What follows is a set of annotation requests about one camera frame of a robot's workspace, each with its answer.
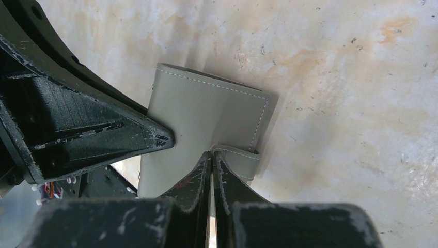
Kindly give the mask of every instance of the beige surface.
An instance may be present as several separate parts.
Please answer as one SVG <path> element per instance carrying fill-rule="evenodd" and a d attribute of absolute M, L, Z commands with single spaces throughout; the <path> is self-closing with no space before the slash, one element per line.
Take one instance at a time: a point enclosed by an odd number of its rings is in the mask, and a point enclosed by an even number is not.
<path fill-rule="evenodd" d="M 386 247 L 438 246 L 438 1 L 40 3 L 81 63 L 145 106 L 158 61 L 277 95 L 262 196 L 355 203 Z M 138 162 L 119 167 L 138 180 Z"/>

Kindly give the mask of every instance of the white stitching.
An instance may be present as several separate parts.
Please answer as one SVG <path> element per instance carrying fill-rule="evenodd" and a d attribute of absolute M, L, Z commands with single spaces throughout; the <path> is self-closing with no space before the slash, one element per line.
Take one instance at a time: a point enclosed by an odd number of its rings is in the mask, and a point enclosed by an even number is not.
<path fill-rule="evenodd" d="M 174 74 L 174 73 L 171 73 L 171 72 L 168 72 L 168 71 L 163 71 L 163 70 L 158 69 L 158 68 L 157 68 L 157 70 L 162 71 L 162 72 L 167 73 L 167 74 L 170 74 L 170 75 L 179 76 L 179 77 L 181 77 L 181 78 L 189 79 L 189 80 L 192 80 L 192 81 L 197 81 L 197 82 L 204 83 L 204 84 L 208 84 L 208 85 L 211 85 L 211 86 L 216 86 L 216 87 L 218 87 L 218 88 L 228 89 L 228 90 L 236 91 L 236 92 L 239 92 L 239 93 L 242 93 L 242 94 L 245 94 L 245 95 L 249 95 L 249 96 L 252 96 L 252 97 L 258 97 L 258 98 L 265 99 L 266 102 L 264 103 L 264 107 L 263 107 L 263 110 L 262 110 L 262 112 L 261 112 L 259 122 L 257 123 L 256 131 L 254 132 L 253 139 L 251 140 L 251 144 L 249 145 L 249 148 L 248 148 L 248 151 L 251 150 L 251 147 L 253 146 L 254 139 L 255 139 L 255 137 L 256 137 L 257 131 L 258 131 L 259 126 L 260 126 L 261 119 L 262 119 L 263 114 L 264 114 L 264 110 L 266 109 L 266 106 L 267 106 L 267 104 L 268 104 L 268 99 L 267 99 L 266 97 L 256 96 L 256 95 L 249 94 L 249 93 L 246 93 L 246 92 L 243 92 L 243 91 L 240 91 L 240 90 L 235 90 L 235 89 L 231 89 L 231 88 L 228 88 L 228 87 L 223 87 L 223 86 L 220 86 L 220 85 L 207 83 L 207 82 L 204 82 L 204 81 L 201 81 L 201 80 L 197 80 L 197 79 L 191 79 L 190 77 L 181 76 L 181 75 Z"/>
<path fill-rule="evenodd" d="M 213 151 L 216 151 L 216 150 L 230 151 L 230 152 L 232 152 L 232 153 L 235 153 L 235 154 L 238 154 L 238 155 L 241 155 L 241 156 L 247 157 L 247 158 L 249 158 L 249 159 L 260 160 L 260 159 L 251 158 L 251 157 L 249 157 L 249 156 L 246 156 L 246 155 L 240 154 L 240 153 L 235 152 L 235 151 L 227 150 L 227 149 L 224 149 L 224 148 L 215 148 Z"/>

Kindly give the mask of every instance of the white stained surface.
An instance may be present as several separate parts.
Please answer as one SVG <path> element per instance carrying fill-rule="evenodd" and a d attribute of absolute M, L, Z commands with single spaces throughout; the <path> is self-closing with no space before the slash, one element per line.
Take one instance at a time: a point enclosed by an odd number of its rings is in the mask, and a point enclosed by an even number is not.
<path fill-rule="evenodd" d="M 437 0 L 39 2 L 81 63 L 144 106 L 159 61 L 274 95 L 262 196 L 353 203 L 386 247 L 438 247 Z M 138 161 L 118 165 L 135 185 Z"/>

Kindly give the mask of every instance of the wallet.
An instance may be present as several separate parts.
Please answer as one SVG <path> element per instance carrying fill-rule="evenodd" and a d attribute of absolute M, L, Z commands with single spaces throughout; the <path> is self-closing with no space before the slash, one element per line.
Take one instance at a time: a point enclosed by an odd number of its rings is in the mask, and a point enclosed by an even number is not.
<path fill-rule="evenodd" d="M 204 151 L 221 151 L 230 168 L 252 180 L 257 141 L 268 122 L 271 96 L 200 71 L 158 64 L 147 116 L 173 130 L 175 146 L 142 155 L 138 195 L 157 197 L 196 165 Z"/>

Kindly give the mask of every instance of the gray wallet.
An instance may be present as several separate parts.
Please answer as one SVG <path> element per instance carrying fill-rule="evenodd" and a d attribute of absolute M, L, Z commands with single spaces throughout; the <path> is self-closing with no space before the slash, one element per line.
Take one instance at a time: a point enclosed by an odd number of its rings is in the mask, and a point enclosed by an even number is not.
<path fill-rule="evenodd" d="M 147 115 L 173 130 L 176 144 L 142 155 L 138 195 L 161 195 L 207 150 L 220 150 L 239 177 L 252 180 L 260 162 L 255 148 L 269 122 L 270 104 L 271 96 L 258 89 L 158 64 Z"/>

